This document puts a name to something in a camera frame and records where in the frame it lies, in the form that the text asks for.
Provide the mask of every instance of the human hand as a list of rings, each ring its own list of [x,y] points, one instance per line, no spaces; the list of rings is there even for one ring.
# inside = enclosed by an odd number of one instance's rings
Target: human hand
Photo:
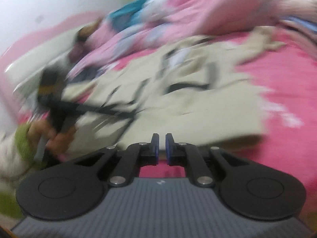
[[[39,120],[32,122],[27,136],[32,146],[36,149],[41,136],[44,135],[49,139],[46,148],[53,155],[60,155],[69,148],[70,143],[74,140],[75,132],[75,126],[72,126],[66,133],[56,133],[47,120]]]

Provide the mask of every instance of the person's arm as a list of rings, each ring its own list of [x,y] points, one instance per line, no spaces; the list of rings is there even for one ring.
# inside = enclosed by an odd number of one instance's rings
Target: person's arm
[[[14,134],[0,142],[0,176],[5,179],[20,178],[32,165],[36,148],[45,135],[49,142],[47,148],[59,155],[69,147],[74,139],[75,127],[65,134],[56,134],[46,120],[20,125]]]

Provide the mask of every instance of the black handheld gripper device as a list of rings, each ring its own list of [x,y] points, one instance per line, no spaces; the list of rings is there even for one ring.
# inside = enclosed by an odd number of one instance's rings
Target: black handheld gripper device
[[[116,104],[104,107],[83,105],[62,101],[63,90],[66,87],[66,72],[60,67],[45,68],[42,72],[38,89],[38,104],[42,111],[47,110],[47,120],[57,132],[67,132],[74,126],[78,118],[86,112],[112,115],[121,119],[133,119],[135,112],[115,110]],[[52,166],[59,163],[45,148],[47,138],[41,137],[34,160]]]
[[[106,147],[41,170],[16,192],[20,238],[307,238],[297,219],[306,192],[294,177],[218,147],[167,134],[170,166],[183,178],[140,178],[158,163],[159,136],[125,151]]]

